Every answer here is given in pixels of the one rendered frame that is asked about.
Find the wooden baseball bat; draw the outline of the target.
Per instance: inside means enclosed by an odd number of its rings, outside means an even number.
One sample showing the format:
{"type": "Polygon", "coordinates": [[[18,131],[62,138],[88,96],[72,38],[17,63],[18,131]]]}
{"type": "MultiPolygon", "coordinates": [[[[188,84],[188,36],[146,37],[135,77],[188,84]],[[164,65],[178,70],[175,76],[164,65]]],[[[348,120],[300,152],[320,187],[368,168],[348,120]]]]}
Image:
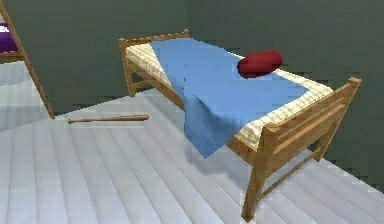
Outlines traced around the wooden baseball bat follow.
{"type": "Polygon", "coordinates": [[[146,114],[142,115],[129,115],[119,117],[108,117],[108,118],[86,118],[86,119],[68,119],[67,123],[86,123],[86,122],[101,122],[101,121],[146,121],[149,116],[146,114]]]}

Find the wooden bed with pale mattress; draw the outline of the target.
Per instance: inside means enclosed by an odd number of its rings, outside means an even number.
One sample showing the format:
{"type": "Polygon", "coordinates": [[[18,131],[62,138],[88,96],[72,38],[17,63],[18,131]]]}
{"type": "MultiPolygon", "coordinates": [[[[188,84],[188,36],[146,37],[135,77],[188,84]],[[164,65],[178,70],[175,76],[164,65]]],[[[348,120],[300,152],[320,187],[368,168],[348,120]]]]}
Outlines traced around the wooden bed with pale mattress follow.
{"type": "MultiPolygon", "coordinates": [[[[131,59],[128,59],[126,49],[134,45],[147,44],[154,40],[185,37],[189,37],[188,29],[181,33],[163,34],[132,40],[119,39],[120,54],[130,97],[135,96],[138,88],[153,86],[181,110],[184,110],[182,100],[176,92],[161,83],[160,79],[155,78],[153,72],[144,70],[144,65],[138,65],[131,59]],[[144,81],[134,83],[132,81],[132,74],[139,75],[144,81]]],[[[351,77],[342,87],[283,121],[277,124],[268,123],[264,125],[257,149],[236,135],[226,144],[228,148],[252,166],[241,213],[242,218],[247,223],[255,216],[257,204],[263,197],[272,192],[307,161],[315,159],[319,162],[323,158],[360,83],[361,79],[351,77]],[[320,139],[320,142],[314,152],[262,192],[266,178],[318,139],[320,139]]]]}

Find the blue blanket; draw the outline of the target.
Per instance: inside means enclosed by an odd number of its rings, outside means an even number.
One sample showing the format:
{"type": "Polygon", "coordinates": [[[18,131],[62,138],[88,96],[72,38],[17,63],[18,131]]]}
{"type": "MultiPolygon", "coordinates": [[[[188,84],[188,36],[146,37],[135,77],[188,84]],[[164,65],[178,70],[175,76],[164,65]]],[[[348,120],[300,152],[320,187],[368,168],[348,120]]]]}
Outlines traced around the blue blanket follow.
{"type": "Polygon", "coordinates": [[[150,46],[182,100],[184,133],[205,158],[248,123],[308,91],[275,73],[245,79],[236,68],[238,57],[192,38],[153,41],[150,46]]]}

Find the wooden door frame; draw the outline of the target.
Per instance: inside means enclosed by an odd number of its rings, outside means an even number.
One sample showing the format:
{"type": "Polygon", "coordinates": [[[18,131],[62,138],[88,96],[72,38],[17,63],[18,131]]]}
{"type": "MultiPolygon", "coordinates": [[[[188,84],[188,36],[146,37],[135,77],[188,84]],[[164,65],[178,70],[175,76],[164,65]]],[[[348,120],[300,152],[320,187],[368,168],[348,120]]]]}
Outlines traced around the wooden door frame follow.
{"type": "Polygon", "coordinates": [[[25,52],[24,48],[23,48],[23,45],[18,37],[18,34],[16,32],[16,29],[11,21],[11,18],[10,16],[8,15],[8,12],[4,6],[4,3],[3,3],[3,0],[0,0],[0,23],[6,23],[8,25],[8,29],[12,35],[12,38],[14,39],[17,47],[18,47],[18,51],[23,55],[23,62],[24,64],[26,65],[26,68],[29,72],[29,76],[30,78],[32,79],[33,83],[34,83],[34,86],[36,87],[37,89],[37,92],[39,93],[39,96],[45,106],[45,109],[47,110],[49,116],[51,119],[54,119],[55,118],[55,115],[54,115],[54,112],[52,110],[52,107],[51,105],[49,104],[49,101],[44,93],[44,90],[40,84],[40,81],[32,67],[32,64],[27,56],[27,53],[25,52]]]}

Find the purple bed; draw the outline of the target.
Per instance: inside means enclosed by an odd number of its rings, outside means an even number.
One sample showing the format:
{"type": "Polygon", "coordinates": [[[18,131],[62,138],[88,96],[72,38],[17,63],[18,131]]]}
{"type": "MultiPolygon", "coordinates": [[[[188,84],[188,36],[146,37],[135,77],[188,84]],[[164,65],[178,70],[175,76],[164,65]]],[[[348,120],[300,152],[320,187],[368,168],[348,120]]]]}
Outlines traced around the purple bed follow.
{"type": "Polygon", "coordinates": [[[12,38],[6,23],[0,23],[0,64],[22,61],[23,55],[12,38]]]}

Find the dark red pillow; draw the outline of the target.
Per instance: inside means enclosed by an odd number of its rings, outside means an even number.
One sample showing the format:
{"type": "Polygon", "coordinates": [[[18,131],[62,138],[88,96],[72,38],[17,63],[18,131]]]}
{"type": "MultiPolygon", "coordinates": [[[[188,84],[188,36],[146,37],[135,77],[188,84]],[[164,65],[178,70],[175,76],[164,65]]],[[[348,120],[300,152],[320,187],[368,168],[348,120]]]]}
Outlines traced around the dark red pillow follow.
{"type": "Polygon", "coordinates": [[[245,79],[256,78],[272,73],[282,65],[282,61],[277,51],[260,51],[242,58],[237,64],[237,70],[245,79]]]}

